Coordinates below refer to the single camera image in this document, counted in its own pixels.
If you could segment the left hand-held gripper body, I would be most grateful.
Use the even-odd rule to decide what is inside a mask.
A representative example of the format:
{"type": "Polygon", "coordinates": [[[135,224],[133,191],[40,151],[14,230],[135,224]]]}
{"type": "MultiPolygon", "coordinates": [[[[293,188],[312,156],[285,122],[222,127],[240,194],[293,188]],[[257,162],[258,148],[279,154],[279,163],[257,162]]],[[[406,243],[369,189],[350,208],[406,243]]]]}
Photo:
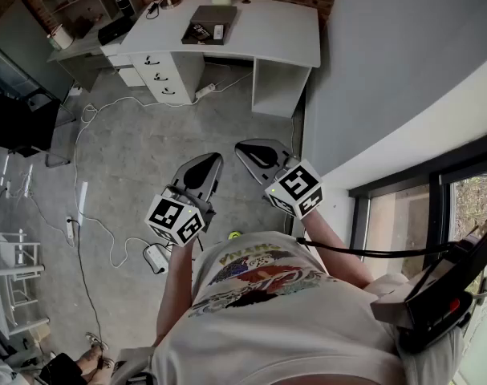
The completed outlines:
{"type": "Polygon", "coordinates": [[[145,223],[159,238],[184,247],[208,229],[215,214],[210,202],[169,184],[154,196],[145,223]]]}

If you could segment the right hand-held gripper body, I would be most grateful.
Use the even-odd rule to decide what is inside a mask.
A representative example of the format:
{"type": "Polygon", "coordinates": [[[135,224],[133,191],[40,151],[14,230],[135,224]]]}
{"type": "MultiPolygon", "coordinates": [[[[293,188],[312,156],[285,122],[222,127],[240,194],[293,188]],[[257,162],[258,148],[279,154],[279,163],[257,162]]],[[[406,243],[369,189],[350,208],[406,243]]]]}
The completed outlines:
{"type": "Polygon", "coordinates": [[[268,179],[274,181],[265,189],[270,203],[292,217],[304,218],[323,201],[323,181],[308,160],[295,165],[266,162],[268,179]]]}

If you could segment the black remote control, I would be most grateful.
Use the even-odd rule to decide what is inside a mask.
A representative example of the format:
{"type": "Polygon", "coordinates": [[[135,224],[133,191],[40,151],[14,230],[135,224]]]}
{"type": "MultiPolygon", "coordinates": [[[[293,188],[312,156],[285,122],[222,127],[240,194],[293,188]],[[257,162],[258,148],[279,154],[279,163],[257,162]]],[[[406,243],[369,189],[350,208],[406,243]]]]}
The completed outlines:
{"type": "Polygon", "coordinates": [[[211,34],[201,24],[191,24],[188,29],[189,36],[199,42],[212,38],[211,34]]]}

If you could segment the grey storage box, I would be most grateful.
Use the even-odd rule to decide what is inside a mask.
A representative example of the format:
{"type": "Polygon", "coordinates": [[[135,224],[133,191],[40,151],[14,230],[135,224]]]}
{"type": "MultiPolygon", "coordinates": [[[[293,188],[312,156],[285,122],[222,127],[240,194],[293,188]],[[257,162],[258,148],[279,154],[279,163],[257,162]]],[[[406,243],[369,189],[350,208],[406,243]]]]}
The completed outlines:
{"type": "Polygon", "coordinates": [[[236,6],[199,6],[189,21],[189,25],[181,39],[187,45],[208,45],[222,46],[225,44],[230,27],[237,15],[236,6]],[[191,24],[201,24],[212,36],[211,39],[199,42],[189,36],[188,29],[191,24]],[[217,24],[224,26],[224,38],[222,40],[213,39],[213,28],[217,24]]]}

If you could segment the person's left forearm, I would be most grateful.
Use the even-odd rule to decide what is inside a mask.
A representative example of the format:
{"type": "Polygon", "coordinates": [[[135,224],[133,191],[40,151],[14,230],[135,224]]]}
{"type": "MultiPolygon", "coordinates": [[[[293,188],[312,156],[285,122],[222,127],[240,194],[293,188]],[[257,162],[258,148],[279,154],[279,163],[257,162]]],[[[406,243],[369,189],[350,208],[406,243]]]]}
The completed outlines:
{"type": "Polygon", "coordinates": [[[194,241],[174,246],[168,263],[163,298],[156,320],[157,347],[192,305],[192,252],[194,241]]]}

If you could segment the person's right forearm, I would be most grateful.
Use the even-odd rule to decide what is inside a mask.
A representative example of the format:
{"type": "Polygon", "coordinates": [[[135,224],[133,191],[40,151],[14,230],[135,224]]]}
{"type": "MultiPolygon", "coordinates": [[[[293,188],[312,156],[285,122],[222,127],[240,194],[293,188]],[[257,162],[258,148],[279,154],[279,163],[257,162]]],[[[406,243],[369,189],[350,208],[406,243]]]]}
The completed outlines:
{"type": "Polygon", "coordinates": [[[367,266],[358,256],[353,253],[347,253],[348,248],[317,209],[307,214],[302,219],[302,224],[312,242],[344,249],[344,252],[334,252],[324,248],[316,248],[331,276],[360,289],[366,288],[374,281],[367,266]]]}

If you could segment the black metal cash box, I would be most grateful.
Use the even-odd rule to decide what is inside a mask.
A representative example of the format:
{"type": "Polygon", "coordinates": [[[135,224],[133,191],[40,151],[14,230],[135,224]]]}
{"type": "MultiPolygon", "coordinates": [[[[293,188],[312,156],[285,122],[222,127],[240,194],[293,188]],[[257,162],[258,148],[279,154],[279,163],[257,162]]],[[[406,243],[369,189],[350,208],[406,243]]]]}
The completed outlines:
{"type": "Polygon", "coordinates": [[[130,17],[123,16],[117,20],[110,22],[106,26],[100,28],[97,33],[97,39],[101,46],[104,46],[114,39],[119,38],[123,34],[127,34],[133,26],[133,21],[130,17]]]}

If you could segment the white three-drawer unit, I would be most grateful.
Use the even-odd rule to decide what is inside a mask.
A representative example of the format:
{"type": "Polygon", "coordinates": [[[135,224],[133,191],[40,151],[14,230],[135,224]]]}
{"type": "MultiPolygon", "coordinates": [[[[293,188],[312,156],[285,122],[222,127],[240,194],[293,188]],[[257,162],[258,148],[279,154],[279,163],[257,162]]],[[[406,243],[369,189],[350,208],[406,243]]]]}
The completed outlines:
{"type": "Polygon", "coordinates": [[[180,105],[196,99],[205,69],[203,54],[161,51],[128,57],[156,101],[180,105]]]}

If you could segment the person's white printed T-shirt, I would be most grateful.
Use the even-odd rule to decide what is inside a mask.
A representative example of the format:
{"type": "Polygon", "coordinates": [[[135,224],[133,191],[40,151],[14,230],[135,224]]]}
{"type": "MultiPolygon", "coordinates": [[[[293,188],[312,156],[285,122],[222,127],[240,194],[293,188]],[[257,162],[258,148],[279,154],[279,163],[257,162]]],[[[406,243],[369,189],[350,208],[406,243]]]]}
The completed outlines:
{"type": "Polygon", "coordinates": [[[112,385],[271,385],[345,375],[378,385],[449,385],[464,348],[459,328],[417,354],[371,304],[402,286],[389,274],[362,288],[323,269],[294,238],[250,233],[193,263],[191,305],[157,346],[123,349],[112,385]]]}

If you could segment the grey side table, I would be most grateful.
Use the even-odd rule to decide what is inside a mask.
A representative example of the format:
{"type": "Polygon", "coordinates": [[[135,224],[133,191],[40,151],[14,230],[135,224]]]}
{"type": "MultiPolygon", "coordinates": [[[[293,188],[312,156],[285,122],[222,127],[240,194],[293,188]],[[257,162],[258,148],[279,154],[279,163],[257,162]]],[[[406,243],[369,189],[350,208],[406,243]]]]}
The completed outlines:
{"type": "Polygon", "coordinates": [[[118,46],[126,36],[123,34],[101,46],[97,39],[98,30],[109,23],[95,24],[83,38],[75,39],[66,50],[53,51],[47,62],[57,62],[82,89],[90,92],[103,69],[117,68],[110,58],[118,54],[118,46]]]}

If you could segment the black office chair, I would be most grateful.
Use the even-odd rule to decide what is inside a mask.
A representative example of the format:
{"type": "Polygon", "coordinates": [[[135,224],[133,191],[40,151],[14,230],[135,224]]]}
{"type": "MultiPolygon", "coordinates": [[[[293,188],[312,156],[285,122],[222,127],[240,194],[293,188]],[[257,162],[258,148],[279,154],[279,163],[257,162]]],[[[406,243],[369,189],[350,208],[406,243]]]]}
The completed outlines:
{"type": "Polygon", "coordinates": [[[51,152],[55,129],[76,121],[70,114],[59,124],[62,108],[60,100],[42,88],[18,98],[0,93],[0,148],[25,158],[43,153],[47,168],[70,164],[68,158],[51,152]]]}

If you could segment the white metal rack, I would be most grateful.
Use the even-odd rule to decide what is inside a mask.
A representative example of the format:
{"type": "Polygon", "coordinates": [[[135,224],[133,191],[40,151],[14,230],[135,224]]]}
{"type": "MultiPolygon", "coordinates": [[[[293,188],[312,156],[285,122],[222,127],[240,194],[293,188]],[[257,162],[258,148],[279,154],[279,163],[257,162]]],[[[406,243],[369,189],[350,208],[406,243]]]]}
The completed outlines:
{"type": "Polygon", "coordinates": [[[23,232],[0,232],[0,332],[6,339],[49,322],[47,317],[22,320],[39,302],[34,284],[45,270],[39,260],[40,244],[25,237],[23,232]]]}

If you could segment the white paper roll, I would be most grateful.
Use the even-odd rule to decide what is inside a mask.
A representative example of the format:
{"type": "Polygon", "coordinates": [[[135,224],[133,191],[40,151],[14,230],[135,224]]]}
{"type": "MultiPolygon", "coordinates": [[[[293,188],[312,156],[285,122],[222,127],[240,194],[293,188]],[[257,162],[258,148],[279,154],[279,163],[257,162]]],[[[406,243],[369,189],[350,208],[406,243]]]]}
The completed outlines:
{"type": "Polygon", "coordinates": [[[74,36],[66,30],[63,24],[56,26],[47,36],[47,39],[57,51],[66,50],[75,40],[74,36]]]}

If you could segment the tall grey cabinet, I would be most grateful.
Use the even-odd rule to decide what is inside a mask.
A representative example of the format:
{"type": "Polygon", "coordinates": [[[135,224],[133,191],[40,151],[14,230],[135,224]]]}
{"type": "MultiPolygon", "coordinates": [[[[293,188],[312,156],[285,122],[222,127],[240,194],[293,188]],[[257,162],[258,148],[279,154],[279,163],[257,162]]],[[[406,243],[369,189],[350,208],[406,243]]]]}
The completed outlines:
{"type": "Polygon", "coordinates": [[[15,0],[0,17],[0,51],[36,83],[64,101],[73,78],[50,56],[47,32],[22,0],[15,0]]]}

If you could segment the dark window frame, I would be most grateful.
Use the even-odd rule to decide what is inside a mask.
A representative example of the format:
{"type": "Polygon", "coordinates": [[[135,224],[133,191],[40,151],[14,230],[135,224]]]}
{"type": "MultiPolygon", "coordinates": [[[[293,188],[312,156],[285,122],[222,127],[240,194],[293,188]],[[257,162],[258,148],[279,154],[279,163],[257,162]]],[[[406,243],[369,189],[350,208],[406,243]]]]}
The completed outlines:
{"type": "Polygon", "coordinates": [[[451,241],[487,213],[487,153],[438,156],[353,188],[353,249],[421,249],[451,241]]]}

